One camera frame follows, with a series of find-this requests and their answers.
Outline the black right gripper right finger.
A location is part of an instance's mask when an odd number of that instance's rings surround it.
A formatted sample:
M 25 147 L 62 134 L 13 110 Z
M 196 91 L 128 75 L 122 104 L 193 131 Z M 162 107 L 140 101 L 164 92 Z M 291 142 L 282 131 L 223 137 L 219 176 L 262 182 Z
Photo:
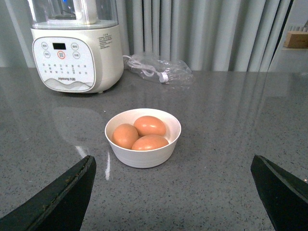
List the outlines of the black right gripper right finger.
M 260 155 L 254 156 L 251 173 L 274 229 L 306 231 L 308 184 Z

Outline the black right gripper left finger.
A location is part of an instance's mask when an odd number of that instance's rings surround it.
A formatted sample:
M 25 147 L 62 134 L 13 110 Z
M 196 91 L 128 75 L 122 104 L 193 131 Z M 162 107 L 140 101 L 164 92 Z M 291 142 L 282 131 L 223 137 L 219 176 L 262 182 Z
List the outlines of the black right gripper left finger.
M 96 174 L 86 156 L 24 204 L 0 219 L 2 231 L 80 230 Z

